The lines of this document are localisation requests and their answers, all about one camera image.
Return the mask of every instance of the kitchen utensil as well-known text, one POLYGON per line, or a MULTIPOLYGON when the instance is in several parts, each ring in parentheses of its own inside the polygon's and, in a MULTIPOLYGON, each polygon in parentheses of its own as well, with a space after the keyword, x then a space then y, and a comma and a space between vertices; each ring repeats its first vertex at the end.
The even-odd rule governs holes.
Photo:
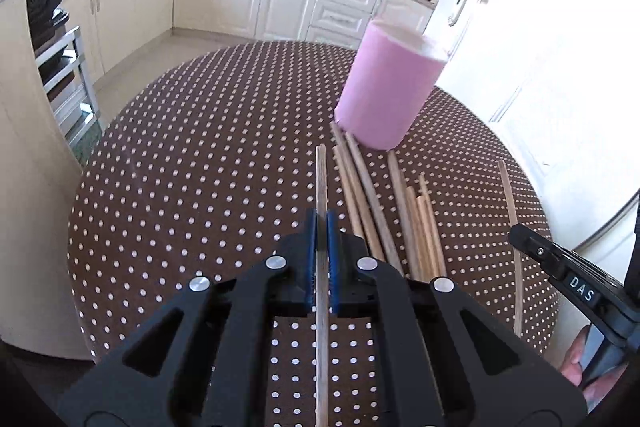
POLYGON ((353 61, 335 121, 367 147, 397 147, 446 62, 446 52, 420 33, 374 20, 353 61))

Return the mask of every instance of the tiled floor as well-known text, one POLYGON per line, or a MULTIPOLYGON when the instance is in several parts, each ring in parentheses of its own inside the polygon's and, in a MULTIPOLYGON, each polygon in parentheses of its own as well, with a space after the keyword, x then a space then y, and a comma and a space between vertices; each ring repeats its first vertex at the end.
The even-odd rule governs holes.
POLYGON ((207 38, 172 35, 166 38, 141 55, 124 73, 95 84, 102 123, 107 126, 133 97, 166 70, 205 53, 246 42, 247 39, 223 35, 207 38))

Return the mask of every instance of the wooden chopstick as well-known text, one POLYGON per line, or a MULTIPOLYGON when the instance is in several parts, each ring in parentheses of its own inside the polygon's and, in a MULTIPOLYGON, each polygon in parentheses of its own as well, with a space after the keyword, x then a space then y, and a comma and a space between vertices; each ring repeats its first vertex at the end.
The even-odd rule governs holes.
POLYGON ((349 145, 349 150, 351 151, 351 156, 353 157, 356 169, 360 175, 360 181, 362 182, 364 193, 367 196, 367 200, 369 200, 369 208, 371 209, 373 220, 376 224, 376 228, 378 229, 378 233, 380 234, 380 240, 382 241, 382 246, 385 251, 386 261, 404 277, 404 270, 400 263, 396 244, 394 243, 394 238, 391 236, 391 231, 389 230, 389 225, 386 222, 385 215, 382 213, 382 209, 380 208, 380 202, 376 195, 376 188, 373 186, 373 182, 371 181, 367 165, 364 163, 364 158, 360 153, 358 144, 354 137, 351 136, 351 133, 345 133, 345 136, 347 144, 349 145))
POLYGON ((431 197, 427 187, 427 181, 424 179, 424 174, 420 174, 420 192, 424 198, 424 206, 427 212, 427 230, 431 235, 431 241, 433 243, 433 266, 435 267, 434 277, 446 277, 447 266, 444 261, 444 254, 442 253, 442 244, 440 243, 440 234, 438 233, 438 224, 436 223, 436 216, 431 206, 431 197))
POLYGON ((349 221, 351 221, 351 230, 353 235, 358 237, 364 237, 362 230, 362 223, 360 221, 360 214, 358 213, 358 204, 356 203, 355 196, 351 189, 351 183, 347 169, 344 166, 344 160, 340 155, 340 149, 338 146, 334 147, 335 162, 338 166, 338 173, 340 174, 340 181, 342 182, 342 193, 344 195, 344 202, 347 205, 347 214, 349 214, 349 221))
POLYGON ((326 149, 316 148, 316 425, 329 425, 329 254, 326 238, 326 149))
MULTIPOLYGON (((513 191, 511 190, 511 182, 509 181, 509 173, 507 172, 507 164, 504 160, 498 160, 498 170, 500 178, 502 178, 502 188, 504 189, 504 197, 507 201, 507 212, 509 213, 509 225, 512 227, 518 222, 518 213, 516 211, 516 203, 513 199, 513 191)), ((516 280, 515 291, 515 312, 513 316, 513 332, 518 336, 522 336, 522 322, 524 319, 524 288, 522 279, 522 254, 513 248, 513 266, 514 277, 516 280)))
POLYGON ((409 210, 409 203, 406 199, 406 185, 404 183, 404 176, 398 165, 398 158, 396 158, 394 151, 389 151, 386 158, 387 164, 389 165, 389 174, 391 175, 391 184, 393 185, 396 197, 396 207, 398 208, 398 214, 400 216, 400 228, 402 229, 402 237, 404 237, 404 253, 409 263, 409 272, 411 273, 412 279, 428 282, 423 279, 424 274, 422 273, 422 266, 420 265, 420 259, 418 257, 414 224, 409 210))
POLYGON ((371 217, 369 203, 367 203, 367 198, 362 190, 362 185, 360 185, 360 179, 358 178, 358 173, 353 165, 353 160, 351 159, 347 143, 342 136, 342 131, 335 122, 332 122, 330 125, 331 132, 334 134, 335 142, 338 147, 338 154, 340 155, 342 164, 346 168, 349 184, 356 199, 358 213, 360 214, 360 219, 362 220, 362 226, 364 228, 365 238, 369 245, 369 251, 372 257, 375 257, 379 261, 386 261, 385 254, 383 253, 382 246, 380 245, 380 239, 378 238, 378 231, 376 230, 371 217))
POLYGON ((422 221, 420 220, 420 212, 418 211, 418 200, 415 197, 415 190, 413 187, 406 188, 406 202, 411 217, 411 224, 414 229, 416 253, 418 258, 418 265, 420 266, 420 280, 423 282, 430 282, 433 277, 431 276, 431 270, 428 262, 428 250, 427 238, 424 233, 422 221))

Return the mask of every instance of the round table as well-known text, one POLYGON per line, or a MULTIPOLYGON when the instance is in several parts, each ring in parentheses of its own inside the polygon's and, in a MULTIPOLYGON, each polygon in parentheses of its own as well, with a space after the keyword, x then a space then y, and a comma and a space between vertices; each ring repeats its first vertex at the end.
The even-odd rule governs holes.
MULTIPOLYGON (((70 214, 68 268, 99 360, 196 275, 237 277, 273 253, 315 206, 315 151, 355 53, 308 42, 254 42, 195 58, 140 92, 97 145, 70 214)), ((386 154, 361 147, 402 262, 386 154)), ((497 161, 508 167, 521 223, 550 237, 526 176, 494 134, 435 89, 396 149, 417 188, 425 172, 449 276, 513 327, 513 253, 497 161)), ((329 207, 350 231, 328 158, 329 207)), ((523 260, 523 340, 542 353, 557 296, 523 260)), ((378 419, 367 319, 332 317, 331 425, 378 419)), ((267 425, 315 423, 314 318, 277 319, 267 425)))

